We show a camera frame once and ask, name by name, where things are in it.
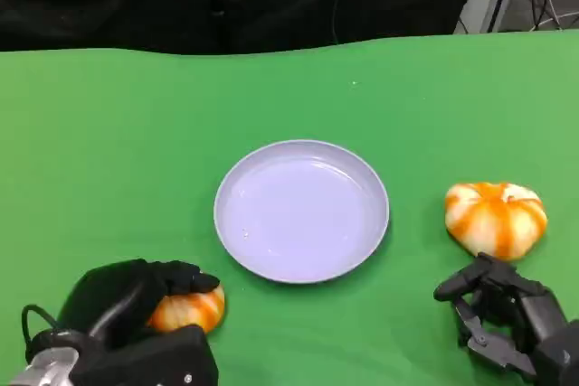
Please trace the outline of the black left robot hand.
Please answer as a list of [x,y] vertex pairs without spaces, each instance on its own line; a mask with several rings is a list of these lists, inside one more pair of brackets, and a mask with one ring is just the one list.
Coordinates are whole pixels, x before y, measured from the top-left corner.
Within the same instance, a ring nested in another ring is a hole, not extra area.
[[147,333],[165,297],[209,295],[220,280],[183,261],[121,261],[87,271],[75,284],[57,324],[118,349]]

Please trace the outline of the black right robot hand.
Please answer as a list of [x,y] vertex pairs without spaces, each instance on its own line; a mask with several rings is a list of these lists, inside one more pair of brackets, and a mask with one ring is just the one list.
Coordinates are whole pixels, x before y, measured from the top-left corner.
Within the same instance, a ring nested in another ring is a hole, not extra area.
[[550,288],[515,266],[479,253],[433,292],[453,306],[458,345],[533,385],[578,383],[578,321]]

